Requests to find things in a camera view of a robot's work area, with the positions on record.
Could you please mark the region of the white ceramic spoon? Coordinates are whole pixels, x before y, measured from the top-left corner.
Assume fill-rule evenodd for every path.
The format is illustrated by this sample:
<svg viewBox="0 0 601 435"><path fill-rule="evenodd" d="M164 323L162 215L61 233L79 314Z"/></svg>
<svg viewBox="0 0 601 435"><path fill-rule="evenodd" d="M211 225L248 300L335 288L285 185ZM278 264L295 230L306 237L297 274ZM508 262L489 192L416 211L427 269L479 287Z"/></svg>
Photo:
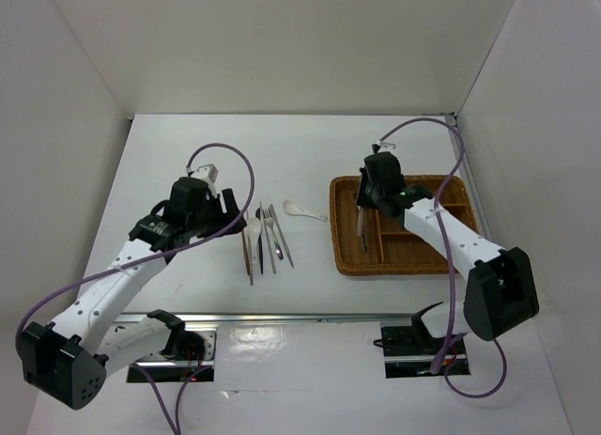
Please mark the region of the white ceramic spoon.
<svg viewBox="0 0 601 435"><path fill-rule="evenodd" d="M262 225L261 222L253 217L248 220L247 224L247 237L250 242L250 254L251 254L251 262L253 264L259 263L259 255L257 251L257 245L259 238L262 233Z"/></svg>
<svg viewBox="0 0 601 435"><path fill-rule="evenodd" d="M326 215L318 214L311 210L307 210L306 208L302 207L301 205L299 205L296 202L289 200L289 199L287 199L283 202L283 210L284 210L285 214L287 214L289 216L308 217L308 218L316 219L323 223L326 223L328 221L328 217Z"/></svg>

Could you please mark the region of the copper knife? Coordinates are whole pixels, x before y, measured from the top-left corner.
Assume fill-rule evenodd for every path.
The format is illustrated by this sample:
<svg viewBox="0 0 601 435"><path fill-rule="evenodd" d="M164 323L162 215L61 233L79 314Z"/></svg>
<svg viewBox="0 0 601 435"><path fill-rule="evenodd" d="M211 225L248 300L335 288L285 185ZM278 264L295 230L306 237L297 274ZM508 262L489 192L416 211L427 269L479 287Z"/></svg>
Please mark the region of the copper knife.
<svg viewBox="0 0 601 435"><path fill-rule="evenodd" d="M243 251L245 270L246 270L247 275L250 277L251 263L250 263L250 258L249 258L247 237L246 237L244 229L240 232L240 235L241 235L241 239L242 239L241 243L242 243L242 251Z"/></svg>

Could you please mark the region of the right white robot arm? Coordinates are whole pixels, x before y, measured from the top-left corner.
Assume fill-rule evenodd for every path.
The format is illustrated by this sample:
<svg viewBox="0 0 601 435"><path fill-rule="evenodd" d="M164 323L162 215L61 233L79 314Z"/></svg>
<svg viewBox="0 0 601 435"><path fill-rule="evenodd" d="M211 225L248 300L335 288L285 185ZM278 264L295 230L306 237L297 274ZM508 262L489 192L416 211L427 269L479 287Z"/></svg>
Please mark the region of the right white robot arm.
<svg viewBox="0 0 601 435"><path fill-rule="evenodd" d="M448 303L422 312L422 321L409 331L413 348L432 351L448 332L491 341L539 313L531 262L523 250L488 241L424 186L407 185L391 152L367 156L360 172L359 207L378 210L425 241L466 281L462 304L453 292Z"/></svg>

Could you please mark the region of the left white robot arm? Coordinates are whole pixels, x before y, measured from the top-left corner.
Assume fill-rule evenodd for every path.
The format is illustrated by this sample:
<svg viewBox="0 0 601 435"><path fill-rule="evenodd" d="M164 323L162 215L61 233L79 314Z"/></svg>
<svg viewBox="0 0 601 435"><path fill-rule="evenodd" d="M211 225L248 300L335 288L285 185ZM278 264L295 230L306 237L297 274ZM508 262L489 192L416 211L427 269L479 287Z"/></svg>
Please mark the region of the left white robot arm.
<svg viewBox="0 0 601 435"><path fill-rule="evenodd" d="M140 290L192 240L237 234L246 226L232 190L215 193L211 179L183 177L168 199L139 220L110 267L66 310L45 324L29 323L17 337L24 380L73 410L85 407L105 380L150 354L194 357L202 339L161 309L116 325Z"/></svg>

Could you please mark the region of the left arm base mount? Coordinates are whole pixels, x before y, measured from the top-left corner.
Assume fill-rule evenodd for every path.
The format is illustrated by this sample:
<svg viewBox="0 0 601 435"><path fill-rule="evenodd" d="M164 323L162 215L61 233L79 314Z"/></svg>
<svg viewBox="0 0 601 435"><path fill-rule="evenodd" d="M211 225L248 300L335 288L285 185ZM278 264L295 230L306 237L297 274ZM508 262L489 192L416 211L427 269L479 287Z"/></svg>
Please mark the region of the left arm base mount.
<svg viewBox="0 0 601 435"><path fill-rule="evenodd" d="M203 328L189 335L174 354L150 353L135 364L142 367L157 383L182 383L192 373L192 382L212 382L215 374L217 330Z"/></svg>

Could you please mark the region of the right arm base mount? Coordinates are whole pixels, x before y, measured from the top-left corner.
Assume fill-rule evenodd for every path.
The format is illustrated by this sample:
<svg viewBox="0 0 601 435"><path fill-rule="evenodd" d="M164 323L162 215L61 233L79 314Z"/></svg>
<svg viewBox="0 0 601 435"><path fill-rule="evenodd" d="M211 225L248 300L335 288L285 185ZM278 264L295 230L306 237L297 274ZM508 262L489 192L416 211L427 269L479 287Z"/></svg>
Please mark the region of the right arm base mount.
<svg viewBox="0 0 601 435"><path fill-rule="evenodd" d="M387 379L441 377L447 365L451 375L469 375L470 366L463 341L452 345L440 370L433 374L431 363L443 346L444 338L433 338L427 331L413 326L380 328L380 338L372 344L382 351Z"/></svg>

